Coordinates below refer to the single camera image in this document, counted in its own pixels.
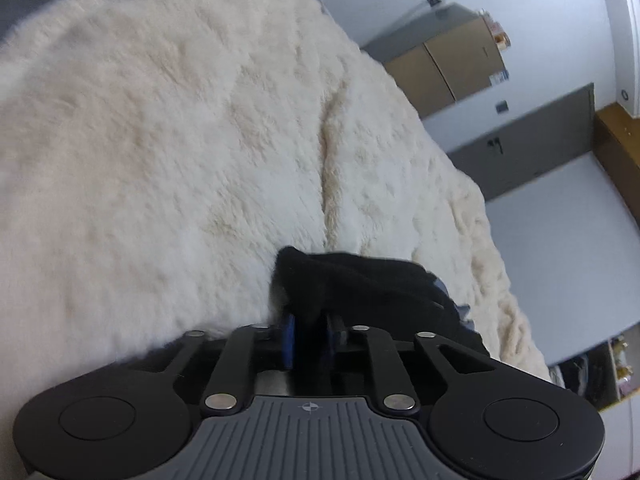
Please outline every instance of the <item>fluffy white blanket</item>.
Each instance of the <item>fluffy white blanket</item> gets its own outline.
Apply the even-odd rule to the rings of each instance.
[[[279,248],[407,258],[546,377],[484,201],[316,0],[59,0],[0,50],[0,478],[29,397],[265,320]]]

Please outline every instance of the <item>silver screw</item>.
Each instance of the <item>silver screw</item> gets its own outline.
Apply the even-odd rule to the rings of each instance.
[[[415,406],[415,400],[405,394],[393,394],[385,397],[383,401],[385,406],[390,410],[398,410],[402,412],[404,410],[410,410]]]
[[[238,400],[229,394],[213,394],[204,399],[204,403],[212,410],[230,410],[238,403]]]

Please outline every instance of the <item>black cloth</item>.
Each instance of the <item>black cloth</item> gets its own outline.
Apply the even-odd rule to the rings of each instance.
[[[381,328],[398,341],[435,332],[489,355],[480,335],[460,323],[455,304],[434,284],[436,276],[413,262],[285,247],[275,277],[287,293],[287,310],[304,326],[315,325],[323,311],[333,312],[346,326]]]

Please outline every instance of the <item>brown wood panel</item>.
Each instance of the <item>brown wood panel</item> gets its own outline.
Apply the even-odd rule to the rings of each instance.
[[[602,121],[601,112],[597,113],[594,125],[593,153],[640,225],[640,167],[631,158],[618,136],[615,136]]]
[[[640,119],[633,119],[618,103],[600,110],[598,117],[640,166]]]
[[[442,74],[423,44],[385,63],[385,69],[421,118],[454,103]]]
[[[504,70],[482,17],[431,38],[425,45],[456,100],[491,86],[489,77]]]

